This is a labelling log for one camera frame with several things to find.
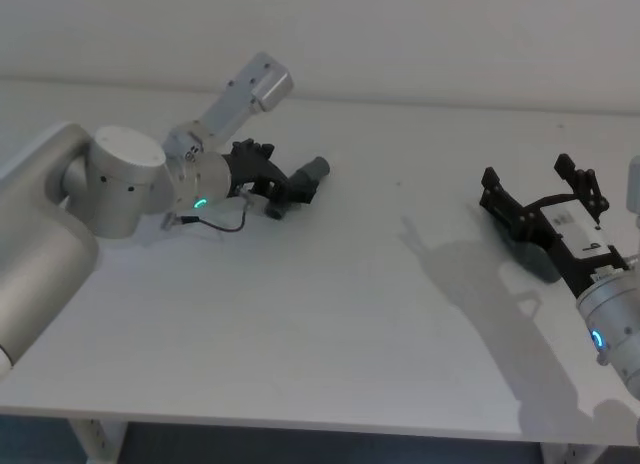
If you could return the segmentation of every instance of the black cable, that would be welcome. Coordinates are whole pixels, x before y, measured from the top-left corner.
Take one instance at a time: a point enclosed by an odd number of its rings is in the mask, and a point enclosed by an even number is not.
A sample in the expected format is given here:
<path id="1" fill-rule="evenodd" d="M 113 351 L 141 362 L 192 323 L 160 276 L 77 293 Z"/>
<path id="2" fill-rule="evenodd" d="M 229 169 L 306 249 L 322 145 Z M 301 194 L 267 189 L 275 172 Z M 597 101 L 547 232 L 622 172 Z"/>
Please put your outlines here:
<path id="1" fill-rule="evenodd" d="M 204 224 L 205 226 L 211 227 L 212 229 L 215 229 L 216 231 L 220 231 L 220 232 L 228 232 L 228 233 L 240 232 L 242 229 L 244 229 L 244 225 L 247 221 L 247 210 L 249 209 L 250 205 L 251 203 L 247 201 L 244 207 L 242 208 L 242 218 L 240 219 L 240 225 L 238 227 L 229 228 L 229 227 L 218 226 L 217 224 L 213 224 L 212 222 L 205 221 L 204 219 L 200 219 L 198 216 L 178 216 L 177 219 L 179 220 L 180 224 L 193 224 L 198 222 L 200 224 Z"/>

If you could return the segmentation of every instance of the white table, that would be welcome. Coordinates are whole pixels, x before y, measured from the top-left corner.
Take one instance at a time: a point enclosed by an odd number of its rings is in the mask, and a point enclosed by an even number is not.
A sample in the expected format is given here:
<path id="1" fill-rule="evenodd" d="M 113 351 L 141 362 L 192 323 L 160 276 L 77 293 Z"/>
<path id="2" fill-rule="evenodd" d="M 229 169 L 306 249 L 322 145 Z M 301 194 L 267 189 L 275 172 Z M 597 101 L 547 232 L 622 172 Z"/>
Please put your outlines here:
<path id="1" fill-rule="evenodd" d="M 162 140 L 211 100 L 5 82 L 0 158 L 59 120 Z M 522 202 L 566 192 L 553 164 L 568 152 L 596 169 L 603 226 L 633 254 L 640 119 L 287 100 L 250 136 L 285 172 L 330 161 L 313 204 L 237 235 L 165 234 L 154 216 L 101 241 L 97 271 L 0 383 L 0 412 L 637 443 L 640 404 L 595 362 L 573 296 L 512 262 L 478 200 L 488 165 Z M 239 208 L 209 212 L 231 225 Z"/>

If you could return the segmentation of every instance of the black plastic part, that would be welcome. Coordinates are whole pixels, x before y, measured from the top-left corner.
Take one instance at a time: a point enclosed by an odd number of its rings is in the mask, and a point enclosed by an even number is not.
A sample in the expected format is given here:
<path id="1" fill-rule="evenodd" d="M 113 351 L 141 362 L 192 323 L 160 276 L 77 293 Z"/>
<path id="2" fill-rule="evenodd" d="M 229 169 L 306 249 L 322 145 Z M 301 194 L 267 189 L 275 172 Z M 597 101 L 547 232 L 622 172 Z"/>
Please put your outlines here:
<path id="1" fill-rule="evenodd" d="M 180 216 L 180 224 L 193 224 L 195 222 L 200 222 L 200 218 L 198 216 Z"/>
<path id="2" fill-rule="evenodd" d="M 532 242 L 517 242 L 511 239 L 507 228 L 497 219 L 492 219 L 500 240 L 509 251 L 509 254 L 525 270 L 548 284 L 553 284 L 562 279 L 562 276 L 553 264 L 547 252 Z"/>
<path id="3" fill-rule="evenodd" d="M 331 168 L 322 157 L 316 157 L 289 177 L 288 194 L 279 200 L 269 201 L 265 207 L 265 214 L 280 220 L 291 209 L 293 202 L 309 203 L 316 193 L 320 180 L 327 176 Z"/>
<path id="4" fill-rule="evenodd" d="M 253 184 L 251 193 L 269 199 L 265 213 L 273 219 L 282 219 L 293 203 L 311 203 L 320 179 L 329 174 L 330 168 L 326 160 L 317 157 L 288 178 L 269 160 L 273 150 L 271 144 L 247 139 L 234 142 L 232 151 L 223 157 L 231 171 L 229 197 L 237 196 L 243 186 Z"/>
<path id="5" fill-rule="evenodd" d="M 566 154 L 558 157 L 554 168 L 571 186 L 573 194 L 543 197 L 528 206 L 522 206 L 502 188 L 500 178 L 493 168 L 488 167 L 482 177 L 484 193 L 480 205 L 504 226 L 511 240 L 533 243 L 542 248 L 577 297 L 593 284 L 591 276 L 596 269 L 609 265 L 624 270 L 629 267 L 613 246 L 608 246 L 608 254 L 585 259 L 576 258 L 567 248 L 562 236 L 555 232 L 541 208 L 579 200 L 596 223 L 599 223 L 600 214 L 609 208 L 609 202 L 602 196 L 592 169 L 576 170 L 575 164 Z"/>

